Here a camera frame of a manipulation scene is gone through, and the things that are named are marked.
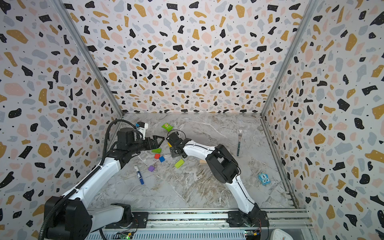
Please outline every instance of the blue owl toy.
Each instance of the blue owl toy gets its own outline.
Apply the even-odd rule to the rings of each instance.
[[[265,174],[264,172],[259,173],[259,179],[263,186],[271,183],[271,181],[269,181],[268,175]]]

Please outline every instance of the metal corner post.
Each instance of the metal corner post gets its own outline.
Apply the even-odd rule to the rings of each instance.
[[[297,29],[297,33],[295,34],[292,44],[288,49],[288,53],[285,56],[285,59],[283,61],[283,65],[281,66],[281,69],[279,73],[277,74],[276,80],[272,85],[271,91],[268,94],[267,100],[265,101],[263,110],[261,112],[261,116],[265,116],[268,110],[269,104],[272,102],[273,95],[276,93],[281,81],[283,80],[283,76],[289,66],[289,63],[291,62],[291,59],[293,58],[293,55],[295,54],[295,51],[300,43],[300,40],[307,28],[308,22],[311,19],[313,12],[318,4],[319,0],[309,0],[309,3],[307,5],[307,8],[305,9],[303,19]]]
[[[51,0],[51,3],[53,4],[53,7],[55,8],[58,15],[61,17],[63,23],[65,24],[65,27],[73,37],[73,40],[75,41],[76,45],[79,47],[89,67],[91,68],[93,73],[95,73],[96,78],[99,80],[99,83],[102,86],[105,95],[107,96],[113,108],[117,112],[118,118],[122,118],[124,114],[120,109],[119,104],[116,101],[116,98],[113,96],[111,90],[109,89],[108,84],[104,81],[104,76],[101,74],[99,68],[97,67],[95,61],[93,60],[91,54],[89,53],[87,46],[81,39],[80,33],[78,32],[75,24],[73,23],[69,13],[65,9],[63,2],[61,0]]]

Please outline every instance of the green block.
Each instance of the green block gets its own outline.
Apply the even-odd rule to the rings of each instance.
[[[171,126],[169,123],[165,123],[163,126],[161,126],[163,128],[165,128],[168,132],[172,130],[173,126]]]
[[[153,152],[153,153],[161,153],[161,148],[153,149],[152,152]]]
[[[180,167],[181,167],[181,165],[183,165],[184,164],[184,160],[183,159],[180,159],[176,164],[175,164],[175,167],[177,168],[177,169],[179,169]]]

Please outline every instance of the fork handle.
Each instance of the fork handle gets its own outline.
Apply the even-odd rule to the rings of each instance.
[[[237,144],[237,156],[239,156],[239,152],[240,152],[240,141],[239,141],[239,143]]]

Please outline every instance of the blue toy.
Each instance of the blue toy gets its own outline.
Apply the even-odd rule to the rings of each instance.
[[[259,179],[263,186],[271,183],[271,181],[269,181],[268,175],[265,174],[264,172],[259,173]]]

